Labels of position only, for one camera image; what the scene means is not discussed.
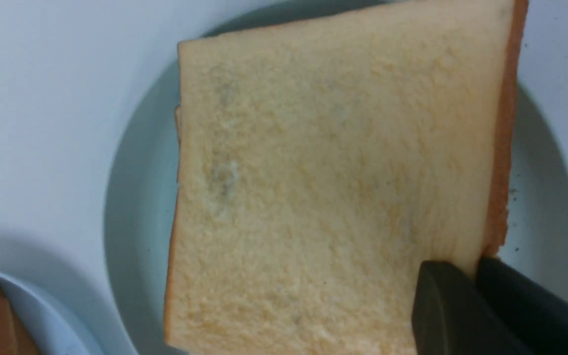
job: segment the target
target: white surface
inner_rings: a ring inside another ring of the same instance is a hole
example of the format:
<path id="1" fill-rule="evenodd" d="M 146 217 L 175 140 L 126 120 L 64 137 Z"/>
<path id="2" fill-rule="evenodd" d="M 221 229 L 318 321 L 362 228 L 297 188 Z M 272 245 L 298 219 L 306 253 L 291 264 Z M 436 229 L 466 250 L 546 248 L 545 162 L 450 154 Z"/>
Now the white surface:
<path id="1" fill-rule="evenodd" d="M 271 2 L 0 1 L 0 253 L 77 312 L 109 353 L 133 353 L 102 238 L 106 182 L 132 110 L 178 41 Z M 568 2 L 534 0 L 524 43 L 519 77 L 568 164 Z M 36 260 L 45 254 L 50 263 Z"/>
<path id="2" fill-rule="evenodd" d="M 1 272 L 0 286 L 43 354 L 102 354 L 76 317 L 44 290 Z"/>

